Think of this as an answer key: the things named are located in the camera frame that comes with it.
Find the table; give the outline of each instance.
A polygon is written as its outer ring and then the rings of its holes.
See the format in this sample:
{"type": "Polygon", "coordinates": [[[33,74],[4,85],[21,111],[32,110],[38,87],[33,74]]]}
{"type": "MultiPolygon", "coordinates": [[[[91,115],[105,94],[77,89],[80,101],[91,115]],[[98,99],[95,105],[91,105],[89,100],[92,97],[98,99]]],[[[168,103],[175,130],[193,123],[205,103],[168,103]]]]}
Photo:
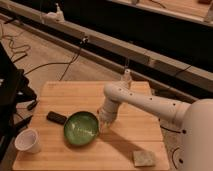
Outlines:
{"type": "MultiPolygon", "coordinates": [[[[134,106],[122,104],[111,130],[80,148],[66,144],[63,126],[46,120],[50,110],[67,116],[82,110],[96,114],[104,100],[104,84],[106,82],[47,82],[29,125],[37,129],[42,151],[34,155],[18,152],[13,170],[169,170],[158,119],[134,106]],[[155,153],[155,167],[134,167],[132,152],[140,149],[155,153]]],[[[151,93],[147,82],[133,82],[131,89],[151,93]]]]}
{"type": "MultiPolygon", "coordinates": [[[[118,2],[131,3],[131,0],[117,0],[118,2]]],[[[198,0],[139,0],[138,5],[148,5],[153,7],[163,8],[162,4],[167,10],[179,12],[182,14],[189,14],[204,18],[209,10],[209,4],[199,3],[198,0]]]]}

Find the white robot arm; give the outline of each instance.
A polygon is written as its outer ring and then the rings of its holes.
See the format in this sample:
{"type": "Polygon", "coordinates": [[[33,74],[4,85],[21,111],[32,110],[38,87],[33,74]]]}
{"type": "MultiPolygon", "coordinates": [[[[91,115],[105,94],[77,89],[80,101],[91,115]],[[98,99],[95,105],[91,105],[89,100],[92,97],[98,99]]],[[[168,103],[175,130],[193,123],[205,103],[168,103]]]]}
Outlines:
{"type": "Polygon", "coordinates": [[[213,170],[213,99],[189,104],[132,92],[117,83],[105,85],[104,94],[100,121],[114,122],[122,102],[134,105],[181,127],[179,171],[213,170]]]}

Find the cable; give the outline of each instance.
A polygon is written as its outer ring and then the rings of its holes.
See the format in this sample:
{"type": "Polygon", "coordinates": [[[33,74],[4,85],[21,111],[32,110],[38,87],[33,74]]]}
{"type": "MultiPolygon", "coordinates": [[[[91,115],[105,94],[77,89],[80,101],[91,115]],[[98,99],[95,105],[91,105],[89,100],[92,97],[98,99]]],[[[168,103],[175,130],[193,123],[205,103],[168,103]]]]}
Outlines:
{"type": "Polygon", "coordinates": [[[24,120],[24,118],[18,112],[16,112],[15,115],[21,118],[22,121],[24,120]]]}
{"type": "Polygon", "coordinates": [[[71,61],[68,63],[68,65],[67,65],[67,67],[66,67],[64,73],[62,74],[61,78],[59,79],[59,81],[62,81],[62,80],[63,80],[64,76],[66,75],[66,73],[67,73],[67,71],[68,71],[68,69],[69,69],[69,67],[70,67],[70,65],[71,65],[72,63],[74,63],[74,62],[78,59],[78,57],[79,57],[79,55],[80,55],[80,53],[81,53],[81,49],[82,49],[82,47],[79,47],[79,50],[78,50],[78,53],[76,54],[76,57],[75,57],[75,54],[74,54],[73,58],[72,58],[71,61]]]}
{"type": "Polygon", "coordinates": [[[163,5],[163,4],[161,4],[160,2],[157,2],[157,1],[155,1],[155,0],[149,0],[149,1],[150,1],[150,2],[153,2],[153,3],[156,3],[156,4],[160,5],[162,8],[166,9],[166,6],[163,5]]]}
{"type": "Polygon", "coordinates": [[[24,73],[24,75],[26,76],[26,75],[30,74],[31,72],[33,72],[39,68],[48,66],[48,65],[60,65],[60,64],[65,65],[65,64],[69,64],[69,63],[68,62],[51,62],[51,63],[42,64],[42,65],[39,65],[39,66],[31,69],[30,71],[27,71],[26,73],[24,73]]]}
{"type": "MultiPolygon", "coordinates": [[[[192,65],[189,65],[188,67],[186,67],[185,69],[183,70],[180,70],[178,71],[177,73],[175,73],[172,77],[176,78],[179,74],[181,74],[182,72],[185,72],[187,71],[189,68],[191,68],[192,65]]],[[[162,93],[162,92],[168,92],[170,89],[172,88],[172,86],[169,86],[168,88],[166,89],[160,89],[160,90],[157,90],[157,93],[162,93]]]]}
{"type": "Polygon", "coordinates": [[[10,48],[10,50],[12,52],[12,55],[11,55],[10,59],[12,60],[13,57],[15,57],[16,55],[22,54],[22,56],[20,56],[15,61],[13,61],[13,63],[25,58],[28,55],[27,52],[31,49],[31,46],[28,45],[28,44],[21,45],[21,46],[15,46],[15,41],[14,41],[14,38],[15,37],[17,38],[17,37],[21,36],[24,33],[24,31],[20,32],[16,36],[6,35],[4,33],[4,27],[3,27],[3,24],[1,22],[0,22],[0,25],[1,25],[1,37],[0,37],[0,40],[5,39],[5,40],[9,41],[9,48],[10,48]]]}
{"type": "Polygon", "coordinates": [[[166,127],[164,127],[164,126],[162,126],[162,125],[160,125],[160,127],[161,127],[162,129],[166,130],[166,131],[169,131],[169,132],[173,132],[173,133],[177,133],[177,134],[180,134],[180,133],[181,133],[180,131],[175,131],[175,130],[166,128],[166,127]]]}
{"type": "Polygon", "coordinates": [[[177,147],[176,149],[173,150],[172,152],[172,164],[174,165],[175,169],[178,169],[177,165],[175,164],[175,161],[174,161],[174,154],[177,150],[179,150],[180,148],[177,147]]]}
{"type": "Polygon", "coordinates": [[[21,118],[22,120],[24,120],[24,118],[19,113],[16,112],[15,115],[17,115],[19,118],[21,118]]]}

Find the beige sponge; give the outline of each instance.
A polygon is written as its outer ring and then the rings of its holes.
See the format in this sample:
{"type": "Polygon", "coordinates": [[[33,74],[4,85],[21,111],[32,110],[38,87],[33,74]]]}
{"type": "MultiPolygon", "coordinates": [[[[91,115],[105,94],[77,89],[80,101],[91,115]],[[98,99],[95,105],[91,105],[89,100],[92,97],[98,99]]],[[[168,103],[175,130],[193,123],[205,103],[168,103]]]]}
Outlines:
{"type": "Polygon", "coordinates": [[[135,167],[155,166],[155,154],[152,151],[133,151],[133,159],[135,167]]]}

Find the white cup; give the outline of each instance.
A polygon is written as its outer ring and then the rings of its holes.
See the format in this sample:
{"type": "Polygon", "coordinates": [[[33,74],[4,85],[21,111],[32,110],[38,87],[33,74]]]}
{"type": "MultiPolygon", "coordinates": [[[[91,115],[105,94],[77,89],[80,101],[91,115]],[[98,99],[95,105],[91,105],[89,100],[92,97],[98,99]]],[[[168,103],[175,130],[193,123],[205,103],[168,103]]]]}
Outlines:
{"type": "Polygon", "coordinates": [[[28,128],[22,131],[15,139],[15,147],[19,151],[28,153],[38,153],[41,151],[38,132],[35,129],[28,128]]]}

